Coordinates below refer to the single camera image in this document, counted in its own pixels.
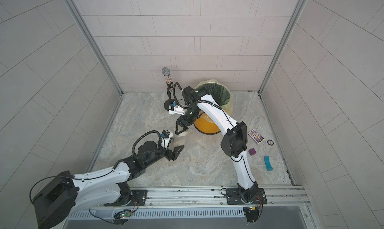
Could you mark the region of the clear oatmeal jar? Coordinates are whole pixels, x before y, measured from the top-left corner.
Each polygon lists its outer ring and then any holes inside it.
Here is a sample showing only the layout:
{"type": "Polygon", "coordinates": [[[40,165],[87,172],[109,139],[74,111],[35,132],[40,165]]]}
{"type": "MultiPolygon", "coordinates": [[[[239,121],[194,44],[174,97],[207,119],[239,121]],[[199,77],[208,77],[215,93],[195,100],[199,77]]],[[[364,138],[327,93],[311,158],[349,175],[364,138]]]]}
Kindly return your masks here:
{"type": "Polygon", "coordinates": [[[185,145],[187,142],[188,136],[177,136],[174,134],[173,136],[173,147],[185,145]]]}

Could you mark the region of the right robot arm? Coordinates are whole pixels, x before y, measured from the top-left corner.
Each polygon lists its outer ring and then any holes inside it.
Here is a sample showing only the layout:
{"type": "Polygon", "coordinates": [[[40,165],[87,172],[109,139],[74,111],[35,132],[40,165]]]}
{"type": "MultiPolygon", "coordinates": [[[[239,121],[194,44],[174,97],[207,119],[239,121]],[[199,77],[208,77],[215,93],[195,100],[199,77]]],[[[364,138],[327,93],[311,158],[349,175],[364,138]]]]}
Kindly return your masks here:
{"type": "Polygon", "coordinates": [[[242,201],[246,204],[256,201],[259,198],[257,193],[260,192],[260,189],[248,162],[247,125],[231,118],[205,86],[199,86],[196,89],[188,86],[181,89],[181,93],[185,106],[180,105],[176,97],[174,98],[175,103],[170,106],[170,114],[180,115],[176,121],[176,134],[186,132],[198,119],[201,112],[204,112],[223,135],[221,148],[233,161],[242,201]]]}

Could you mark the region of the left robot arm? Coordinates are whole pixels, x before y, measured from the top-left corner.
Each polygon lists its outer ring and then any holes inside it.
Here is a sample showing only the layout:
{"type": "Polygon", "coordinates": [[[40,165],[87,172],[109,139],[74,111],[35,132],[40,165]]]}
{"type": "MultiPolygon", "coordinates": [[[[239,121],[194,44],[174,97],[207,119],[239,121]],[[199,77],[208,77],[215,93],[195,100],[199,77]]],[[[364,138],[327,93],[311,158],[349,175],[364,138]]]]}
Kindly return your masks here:
{"type": "Polygon", "coordinates": [[[133,202],[128,181],[145,173],[146,168],[166,158],[176,160],[185,143],[167,130],[149,131],[134,142],[132,155],[114,166],[86,174],[63,171],[34,197],[38,228],[51,229],[71,214],[95,206],[120,207],[133,202]]]}

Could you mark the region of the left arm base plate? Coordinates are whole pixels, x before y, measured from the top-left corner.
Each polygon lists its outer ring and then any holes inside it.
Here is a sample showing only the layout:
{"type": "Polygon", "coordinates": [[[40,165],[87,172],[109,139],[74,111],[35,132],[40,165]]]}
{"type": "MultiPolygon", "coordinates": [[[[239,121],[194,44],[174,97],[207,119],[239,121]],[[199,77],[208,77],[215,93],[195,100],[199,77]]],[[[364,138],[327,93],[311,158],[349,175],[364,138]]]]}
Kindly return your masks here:
{"type": "Polygon", "coordinates": [[[104,204],[104,207],[142,207],[146,203],[148,191],[147,190],[133,190],[131,194],[121,195],[116,202],[111,204],[104,204]]]}

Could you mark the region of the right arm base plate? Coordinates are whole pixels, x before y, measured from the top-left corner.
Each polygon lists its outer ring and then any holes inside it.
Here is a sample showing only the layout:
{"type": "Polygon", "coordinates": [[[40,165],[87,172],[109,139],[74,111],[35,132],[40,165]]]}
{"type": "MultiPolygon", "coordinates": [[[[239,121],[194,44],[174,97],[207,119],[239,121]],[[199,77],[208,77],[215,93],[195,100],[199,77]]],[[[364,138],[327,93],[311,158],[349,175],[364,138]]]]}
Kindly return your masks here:
{"type": "Polygon", "coordinates": [[[221,193],[227,199],[228,205],[266,205],[268,203],[265,190],[262,188],[248,190],[232,188],[225,189],[221,193]]]}

